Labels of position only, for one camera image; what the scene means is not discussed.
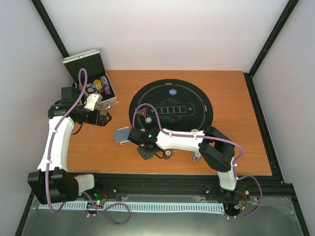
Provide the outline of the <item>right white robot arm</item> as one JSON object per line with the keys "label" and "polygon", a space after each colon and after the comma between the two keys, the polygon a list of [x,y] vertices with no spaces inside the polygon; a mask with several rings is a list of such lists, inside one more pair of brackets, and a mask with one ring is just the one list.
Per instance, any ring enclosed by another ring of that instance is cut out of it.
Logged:
{"label": "right white robot arm", "polygon": [[218,172],[220,187],[233,191],[236,188],[235,147],[243,149],[214,127],[204,131],[181,132],[153,127],[150,131],[132,128],[129,141],[138,145],[143,159],[152,158],[159,151],[179,149],[190,151],[195,157],[202,157],[208,166]]}

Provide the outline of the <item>purple small blind button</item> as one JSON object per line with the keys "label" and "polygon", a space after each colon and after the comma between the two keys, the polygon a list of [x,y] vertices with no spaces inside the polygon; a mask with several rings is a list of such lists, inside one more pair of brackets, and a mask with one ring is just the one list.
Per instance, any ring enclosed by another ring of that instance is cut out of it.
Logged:
{"label": "purple small blind button", "polygon": [[171,96],[175,96],[175,95],[177,94],[177,90],[174,89],[174,88],[171,88],[168,93],[169,93],[169,95],[171,95]]}

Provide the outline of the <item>green chip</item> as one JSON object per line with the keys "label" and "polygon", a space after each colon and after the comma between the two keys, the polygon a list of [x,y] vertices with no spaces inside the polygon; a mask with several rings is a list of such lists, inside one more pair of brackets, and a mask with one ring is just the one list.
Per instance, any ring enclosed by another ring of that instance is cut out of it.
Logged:
{"label": "green chip", "polygon": [[152,118],[151,117],[146,117],[145,118],[145,123],[146,124],[151,124],[152,123]]}

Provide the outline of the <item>red triangular all-in button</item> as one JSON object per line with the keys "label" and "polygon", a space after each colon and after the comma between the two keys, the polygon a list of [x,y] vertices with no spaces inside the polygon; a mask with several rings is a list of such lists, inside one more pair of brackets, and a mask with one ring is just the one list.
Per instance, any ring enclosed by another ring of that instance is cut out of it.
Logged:
{"label": "red triangular all-in button", "polygon": [[147,117],[147,108],[143,108],[137,112],[139,116],[142,116],[144,119]]}

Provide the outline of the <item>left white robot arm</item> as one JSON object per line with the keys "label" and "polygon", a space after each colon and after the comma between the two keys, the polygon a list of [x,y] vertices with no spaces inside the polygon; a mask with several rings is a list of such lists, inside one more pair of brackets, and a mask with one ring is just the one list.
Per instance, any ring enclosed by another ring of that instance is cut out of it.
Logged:
{"label": "left white robot arm", "polygon": [[75,124],[104,127],[111,120],[108,113],[96,109],[101,100],[99,93],[85,98],[79,89],[64,87],[62,98],[49,108],[45,151],[37,171],[28,174],[28,184],[41,204],[75,201],[84,191],[92,198],[102,194],[102,185],[93,174],[75,177],[67,169],[69,140]]}

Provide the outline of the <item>brown poker chip stack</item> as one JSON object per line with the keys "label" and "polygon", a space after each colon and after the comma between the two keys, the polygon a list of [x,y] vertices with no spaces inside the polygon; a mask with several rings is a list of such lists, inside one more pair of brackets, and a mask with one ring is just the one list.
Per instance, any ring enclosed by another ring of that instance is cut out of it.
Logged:
{"label": "brown poker chip stack", "polygon": [[171,157],[171,155],[172,155],[172,151],[171,150],[166,150],[165,152],[164,152],[164,154],[163,154],[163,158],[164,159],[170,159],[170,157]]}

